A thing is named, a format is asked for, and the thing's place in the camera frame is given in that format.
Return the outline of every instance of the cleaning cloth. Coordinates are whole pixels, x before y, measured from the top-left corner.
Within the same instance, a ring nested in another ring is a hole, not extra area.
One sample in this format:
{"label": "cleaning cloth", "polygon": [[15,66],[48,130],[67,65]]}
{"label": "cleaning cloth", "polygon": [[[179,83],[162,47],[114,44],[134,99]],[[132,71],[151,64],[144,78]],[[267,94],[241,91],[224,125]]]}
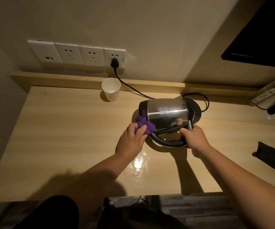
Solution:
{"label": "cleaning cloth", "polygon": [[252,153],[252,156],[260,159],[275,169],[275,148],[259,141],[257,151]]}
{"label": "cleaning cloth", "polygon": [[134,133],[136,133],[136,131],[141,128],[143,125],[147,125],[147,129],[144,132],[144,135],[149,135],[149,134],[153,134],[153,132],[155,131],[155,125],[153,123],[148,122],[144,117],[139,116],[135,118],[135,123],[138,124],[137,129],[135,130]]}

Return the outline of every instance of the power cord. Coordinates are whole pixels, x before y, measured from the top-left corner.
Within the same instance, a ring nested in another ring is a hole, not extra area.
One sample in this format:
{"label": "power cord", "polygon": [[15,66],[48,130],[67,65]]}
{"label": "power cord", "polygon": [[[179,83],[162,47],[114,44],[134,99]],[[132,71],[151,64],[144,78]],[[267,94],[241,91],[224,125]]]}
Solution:
{"label": "power cord", "polygon": [[[145,94],[139,92],[139,91],[136,90],[135,88],[131,87],[129,84],[126,84],[124,81],[122,81],[122,80],[118,77],[117,72],[116,72],[116,69],[119,67],[119,62],[118,62],[118,60],[117,60],[116,58],[112,59],[112,61],[111,61],[111,67],[114,69],[115,76],[117,77],[117,79],[118,79],[122,84],[124,84],[124,85],[126,85],[127,87],[129,87],[129,88],[135,90],[137,93],[139,93],[140,95],[142,95],[142,96],[144,96],[144,97],[146,97],[146,98],[148,98],[148,99],[151,99],[151,100],[155,99],[155,98],[153,98],[153,97],[147,96],[147,95],[145,95]],[[208,110],[208,108],[209,108],[209,106],[210,106],[210,101],[209,101],[208,97],[206,97],[205,95],[203,95],[203,94],[201,94],[201,93],[196,93],[196,92],[186,93],[186,94],[182,95],[182,97],[184,97],[184,96],[189,96],[189,95],[199,95],[199,96],[203,96],[203,97],[207,100],[207,104],[206,104],[205,109],[204,109],[203,111],[201,111],[201,112],[205,112],[206,110]]]}

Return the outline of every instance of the black fabric item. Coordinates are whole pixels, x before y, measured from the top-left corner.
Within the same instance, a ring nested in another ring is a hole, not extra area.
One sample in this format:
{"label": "black fabric item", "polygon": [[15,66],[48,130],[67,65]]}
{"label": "black fabric item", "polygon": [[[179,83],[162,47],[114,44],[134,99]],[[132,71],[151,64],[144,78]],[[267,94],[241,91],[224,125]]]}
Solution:
{"label": "black fabric item", "polygon": [[275,148],[259,141],[257,151],[252,153],[252,156],[260,159],[275,169]]}
{"label": "black fabric item", "polygon": [[[67,196],[57,195],[41,203],[14,229],[58,228],[77,229],[79,226],[79,211],[75,202]],[[97,229],[187,229],[179,220],[164,214],[159,209],[152,209],[144,203],[116,208],[106,207],[97,224]]]}
{"label": "black fabric item", "polygon": [[56,195],[41,203],[13,229],[21,228],[78,228],[79,211],[76,203],[67,196]]}

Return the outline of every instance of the wooden table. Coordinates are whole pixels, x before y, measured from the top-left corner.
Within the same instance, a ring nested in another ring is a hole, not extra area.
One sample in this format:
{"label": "wooden table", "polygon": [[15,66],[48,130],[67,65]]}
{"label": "wooden table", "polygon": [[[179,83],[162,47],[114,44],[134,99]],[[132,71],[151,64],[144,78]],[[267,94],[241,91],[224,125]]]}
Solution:
{"label": "wooden table", "polygon": [[[105,102],[100,93],[90,89],[31,88],[0,162],[0,201],[52,196],[114,153],[120,135],[145,98],[120,92],[118,101]],[[146,94],[155,98],[178,96]],[[197,103],[204,108],[203,101]],[[268,120],[265,111],[211,102],[198,125],[213,147],[275,186],[275,170],[251,155],[258,141],[275,148],[275,120]],[[111,195],[202,191],[221,189],[189,149],[160,147],[148,140],[119,176]]]}

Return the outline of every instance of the person's left hand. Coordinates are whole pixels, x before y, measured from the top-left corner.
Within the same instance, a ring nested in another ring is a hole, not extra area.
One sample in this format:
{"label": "person's left hand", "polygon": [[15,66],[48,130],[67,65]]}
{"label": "person's left hand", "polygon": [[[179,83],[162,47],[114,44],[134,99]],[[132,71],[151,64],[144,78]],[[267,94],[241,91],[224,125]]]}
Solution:
{"label": "person's left hand", "polygon": [[143,135],[147,129],[147,125],[143,125],[136,131],[136,134],[134,134],[137,126],[137,123],[129,124],[127,129],[121,135],[115,149],[116,154],[120,154],[126,158],[129,158],[130,161],[136,158],[136,156],[142,150],[143,144],[147,137],[147,135]]}

